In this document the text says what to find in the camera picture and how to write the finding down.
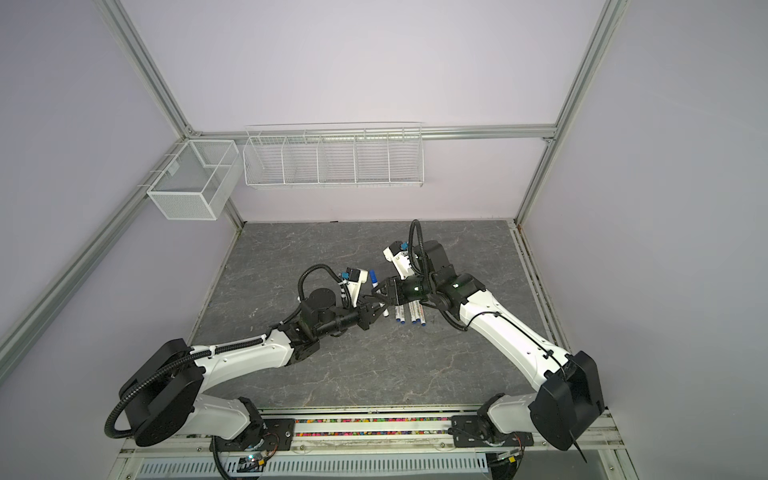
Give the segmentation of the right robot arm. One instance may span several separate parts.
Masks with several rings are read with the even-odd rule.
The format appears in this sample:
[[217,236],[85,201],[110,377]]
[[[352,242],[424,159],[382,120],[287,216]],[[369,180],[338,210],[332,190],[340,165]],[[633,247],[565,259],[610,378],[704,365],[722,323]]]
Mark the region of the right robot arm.
[[383,254],[396,275],[379,281],[373,294],[390,306],[414,301],[433,308],[455,329],[475,331],[500,351],[532,388],[528,395],[496,394],[477,411],[479,439],[499,444],[517,432],[536,432],[567,451],[606,409],[596,362],[571,353],[515,317],[469,273],[457,273],[444,247],[425,241],[419,221],[406,241]]

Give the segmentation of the whiteboard marker pen five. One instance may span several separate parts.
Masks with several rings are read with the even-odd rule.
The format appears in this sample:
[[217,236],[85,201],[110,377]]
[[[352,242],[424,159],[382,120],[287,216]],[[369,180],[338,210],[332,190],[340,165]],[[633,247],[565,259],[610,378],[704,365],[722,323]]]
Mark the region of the whiteboard marker pen five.
[[[379,282],[378,282],[378,278],[376,276],[375,270],[371,270],[369,273],[370,273],[371,286],[372,286],[371,294],[373,295],[373,294],[380,293],[377,290],[377,288],[379,286]],[[386,305],[384,305],[384,304],[381,304],[381,305],[382,305],[382,308],[383,308],[383,311],[382,311],[383,317],[384,318],[389,318],[389,316],[390,316],[389,308]]]

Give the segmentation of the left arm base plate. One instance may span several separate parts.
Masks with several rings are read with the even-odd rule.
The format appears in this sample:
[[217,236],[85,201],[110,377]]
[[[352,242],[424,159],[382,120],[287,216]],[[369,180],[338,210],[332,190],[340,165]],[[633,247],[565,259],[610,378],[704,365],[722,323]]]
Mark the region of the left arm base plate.
[[219,452],[287,451],[294,438],[294,418],[267,418],[249,425],[232,440],[214,437],[212,443]]

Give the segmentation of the whiteboard marker pen one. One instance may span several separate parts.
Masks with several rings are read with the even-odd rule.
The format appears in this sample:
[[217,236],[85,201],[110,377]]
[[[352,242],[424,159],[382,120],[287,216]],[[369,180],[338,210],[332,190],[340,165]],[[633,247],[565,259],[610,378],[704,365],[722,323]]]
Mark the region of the whiteboard marker pen one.
[[405,308],[403,305],[398,305],[395,307],[395,313],[396,313],[396,321],[399,324],[405,324],[406,318],[405,318]]

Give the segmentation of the whiteboard marker pen two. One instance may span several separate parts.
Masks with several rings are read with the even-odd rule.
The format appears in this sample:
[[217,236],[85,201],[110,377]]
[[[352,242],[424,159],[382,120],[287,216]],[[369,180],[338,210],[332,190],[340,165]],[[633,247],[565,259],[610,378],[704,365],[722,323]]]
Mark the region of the whiteboard marker pen two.
[[411,323],[412,324],[418,324],[418,322],[416,321],[417,320],[417,317],[416,317],[417,314],[416,314],[415,310],[416,310],[416,305],[415,305],[414,302],[411,302],[409,304],[409,311],[410,311],[410,318],[411,318]]

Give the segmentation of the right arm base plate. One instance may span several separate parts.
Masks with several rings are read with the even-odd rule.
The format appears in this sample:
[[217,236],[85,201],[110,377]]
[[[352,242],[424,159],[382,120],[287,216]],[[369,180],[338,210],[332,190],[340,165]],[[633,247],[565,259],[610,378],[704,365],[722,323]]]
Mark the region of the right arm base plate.
[[502,433],[489,420],[477,414],[452,416],[448,433],[458,448],[527,448],[534,445],[534,438],[530,432]]

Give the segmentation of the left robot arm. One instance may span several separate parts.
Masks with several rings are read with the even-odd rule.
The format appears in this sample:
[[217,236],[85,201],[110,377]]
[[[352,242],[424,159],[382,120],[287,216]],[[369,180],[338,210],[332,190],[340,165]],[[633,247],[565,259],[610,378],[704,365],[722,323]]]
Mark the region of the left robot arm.
[[120,388],[103,427],[105,435],[131,438],[139,446],[176,434],[258,442],[264,428],[253,402],[225,400],[208,390],[256,371],[301,362],[326,336],[339,336],[352,326],[369,329],[388,306],[378,290],[361,292],[368,278],[362,270],[334,275],[334,290],[305,293],[305,279],[319,268],[313,265],[300,276],[297,306],[262,334],[213,345],[191,346],[182,338],[161,345]]

